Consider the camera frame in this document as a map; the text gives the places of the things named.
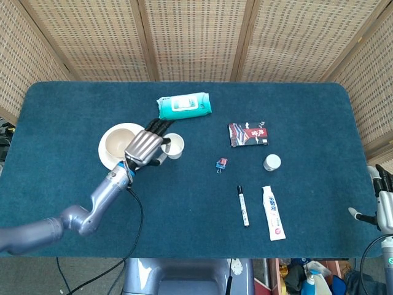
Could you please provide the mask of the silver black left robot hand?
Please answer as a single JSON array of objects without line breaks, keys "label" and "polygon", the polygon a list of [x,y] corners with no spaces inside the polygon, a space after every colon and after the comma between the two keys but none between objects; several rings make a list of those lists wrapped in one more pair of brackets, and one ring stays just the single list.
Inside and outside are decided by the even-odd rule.
[{"label": "silver black left robot hand", "polygon": [[174,123],[173,120],[155,118],[142,129],[125,149],[125,165],[135,171],[150,165],[154,154],[161,146],[169,151],[171,140],[164,138],[164,133]]}]

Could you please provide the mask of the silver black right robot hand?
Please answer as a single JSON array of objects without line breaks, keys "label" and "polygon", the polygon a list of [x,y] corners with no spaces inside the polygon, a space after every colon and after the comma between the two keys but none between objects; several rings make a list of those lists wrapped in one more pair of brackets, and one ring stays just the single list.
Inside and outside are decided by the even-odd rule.
[{"label": "silver black right robot hand", "polygon": [[354,219],[376,226],[383,234],[392,234],[392,173],[379,164],[368,166],[367,169],[375,192],[376,213],[368,216],[352,207],[348,211]]}]

